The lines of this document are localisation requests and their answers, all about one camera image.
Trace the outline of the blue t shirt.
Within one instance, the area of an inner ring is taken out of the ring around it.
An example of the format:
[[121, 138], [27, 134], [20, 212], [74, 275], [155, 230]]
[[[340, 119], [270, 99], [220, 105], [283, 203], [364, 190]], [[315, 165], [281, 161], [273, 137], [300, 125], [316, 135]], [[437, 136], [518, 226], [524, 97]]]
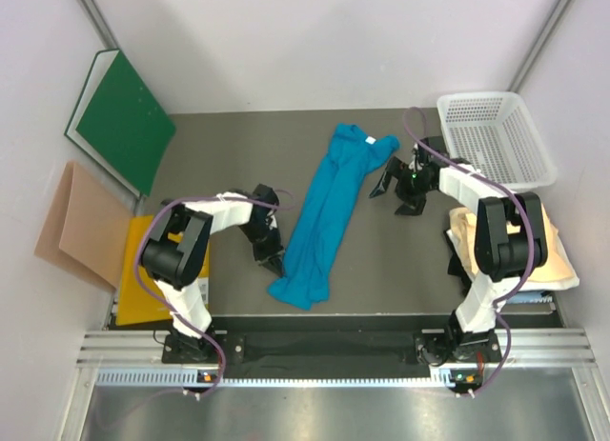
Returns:
[[400, 147], [393, 135], [369, 136], [339, 124], [305, 196], [284, 254], [284, 274], [268, 288], [275, 300], [301, 310], [330, 298], [330, 274], [366, 176]]

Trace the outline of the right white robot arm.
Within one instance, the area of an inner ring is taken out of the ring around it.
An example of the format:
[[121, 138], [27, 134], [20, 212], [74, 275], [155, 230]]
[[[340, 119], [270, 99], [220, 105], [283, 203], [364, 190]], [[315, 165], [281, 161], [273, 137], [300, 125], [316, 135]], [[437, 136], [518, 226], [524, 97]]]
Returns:
[[458, 361], [486, 349], [501, 309], [548, 256], [539, 197], [514, 193], [478, 173], [464, 159], [437, 158], [415, 149], [406, 163], [393, 156], [370, 193], [384, 194], [396, 180], [396, 215], [423, 213], [428, 192], [457, 200], [477, 218], [474, 256], [478, 274], [444, 327], [443, 352]]

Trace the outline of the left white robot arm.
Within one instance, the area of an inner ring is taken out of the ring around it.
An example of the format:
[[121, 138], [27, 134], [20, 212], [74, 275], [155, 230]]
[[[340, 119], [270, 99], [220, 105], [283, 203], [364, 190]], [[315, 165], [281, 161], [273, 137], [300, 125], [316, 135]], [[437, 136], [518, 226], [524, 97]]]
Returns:
[[163, 295], [161, 302], [173, 319], [168, 348], [199, 362], [215, 353], [212, 316], [197, 282], [212, 235], [239, 228], [252, 245], [256, 264], [284, 275], [284, 247], [275, 218], [280, 209], [277, 191], [263, 184], [252, 192], [234, 190], [163, 203], [136, 252], [134, 274], [144, 270]]

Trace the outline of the white plastic basket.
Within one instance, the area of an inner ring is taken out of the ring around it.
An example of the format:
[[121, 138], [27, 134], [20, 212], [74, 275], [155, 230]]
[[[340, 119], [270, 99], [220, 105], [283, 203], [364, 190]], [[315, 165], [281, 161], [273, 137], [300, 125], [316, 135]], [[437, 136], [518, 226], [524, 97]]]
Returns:
[[553, 185], [557, 168], [524, 102], [509, 91], [462, 92], [437, 100], [442, 135], [453, 158], [514, 191]]

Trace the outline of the yellow folder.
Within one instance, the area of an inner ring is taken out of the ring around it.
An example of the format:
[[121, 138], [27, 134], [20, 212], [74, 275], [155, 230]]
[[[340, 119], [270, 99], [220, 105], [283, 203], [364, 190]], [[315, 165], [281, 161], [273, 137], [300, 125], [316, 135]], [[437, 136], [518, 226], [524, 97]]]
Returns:
[[[116, 314], [117, 326], [130, 326], [148, 322], [172, 320], [172, 316], [167, 309], [156, 298], [147, 293], [137, 282], [133, 263], [136, 251], [142, 241], [145, 231], [153, 220], [153, 215], [136, 216], [131, 220], [128, 238], [126, 241], [124, 265], [121, 274], [120, 288], [118, 292], [118, 305]], [[209, 308], [209, 245], [202, 269], [196, 280], [197, 286], [206, 308]], [[146, 272], [139, 268], [142, 281], [152, 292], [163, 298], [160, 289], [153, 283]]]

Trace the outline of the cream folded t shirt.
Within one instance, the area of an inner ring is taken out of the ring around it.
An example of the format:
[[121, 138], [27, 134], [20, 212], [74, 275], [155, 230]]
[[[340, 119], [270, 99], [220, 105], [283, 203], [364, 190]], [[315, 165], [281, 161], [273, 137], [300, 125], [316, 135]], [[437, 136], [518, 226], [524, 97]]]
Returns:
[[[520, 289], [526, 291], [565, 291], [577, 287], [580, 279], [573, 268], [559, 237], [558, 229], [542, 209], [548, 256], [544, 265], [537, 267]], [[467, 208], [458, 207], [449, 211], [449, 229], [455, 237], [458, 256], [463, 267], [474, 275], [478, 264], [474, 255], [477, 218]]]

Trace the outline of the tan folded sheet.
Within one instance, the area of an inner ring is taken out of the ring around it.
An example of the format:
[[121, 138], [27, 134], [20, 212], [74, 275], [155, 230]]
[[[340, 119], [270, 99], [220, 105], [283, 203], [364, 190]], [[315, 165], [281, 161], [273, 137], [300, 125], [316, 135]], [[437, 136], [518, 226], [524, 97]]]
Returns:
[[119, 288], [132, 212], [75, 161], [66, 164], [34, 254], [106, 290]]

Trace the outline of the green binder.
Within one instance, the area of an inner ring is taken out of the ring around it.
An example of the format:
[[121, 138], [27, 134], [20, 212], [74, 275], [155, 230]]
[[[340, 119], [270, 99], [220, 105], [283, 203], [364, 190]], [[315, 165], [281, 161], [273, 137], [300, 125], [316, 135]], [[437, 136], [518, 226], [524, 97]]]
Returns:
[[93, 57], [65, 136], [134, 194], [150, 195], [175, 125], [121, 50]]

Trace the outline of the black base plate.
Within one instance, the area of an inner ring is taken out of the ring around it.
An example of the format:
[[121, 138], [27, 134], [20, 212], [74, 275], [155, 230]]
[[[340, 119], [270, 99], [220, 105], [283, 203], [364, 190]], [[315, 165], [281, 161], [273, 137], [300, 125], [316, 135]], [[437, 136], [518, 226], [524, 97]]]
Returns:
[[210, 333], [236, 379], [426, 377], [433, 366], [480, 369], [500, 359], [498, 338], [465, 360], [443, 352], [449, 315], [218, 315]]

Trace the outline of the aluminium frame rail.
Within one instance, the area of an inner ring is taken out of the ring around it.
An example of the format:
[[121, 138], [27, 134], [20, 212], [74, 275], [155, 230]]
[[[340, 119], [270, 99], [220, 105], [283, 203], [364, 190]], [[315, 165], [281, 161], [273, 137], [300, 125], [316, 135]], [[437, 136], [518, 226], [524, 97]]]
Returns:
[[494, 370], [593, 368], [588, 339], [577, 329], [502, 331], [486, 353], [440, 366], [420, 363], [404, 351], [347, 351], [306, 355], [303, 350], [266, 354], [251, 340], [225, 346], [228, 365], [165, 363], [168, 351], [143, 331], [88, 333], [76, 365], [100, 386], [163, 387], [204, 391], [213, 385], [245, 388], [447, 388], [467, 391]]

